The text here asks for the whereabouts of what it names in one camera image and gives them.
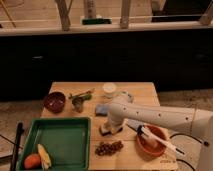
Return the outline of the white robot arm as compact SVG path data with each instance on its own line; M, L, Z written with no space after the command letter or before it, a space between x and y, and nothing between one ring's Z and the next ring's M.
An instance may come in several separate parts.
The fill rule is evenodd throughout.
M123 125L125 119L133 119L201 139L204 144L196 171L213 171L213 111L137 105L125 93L113 98L108 108L106 125L113 133Z

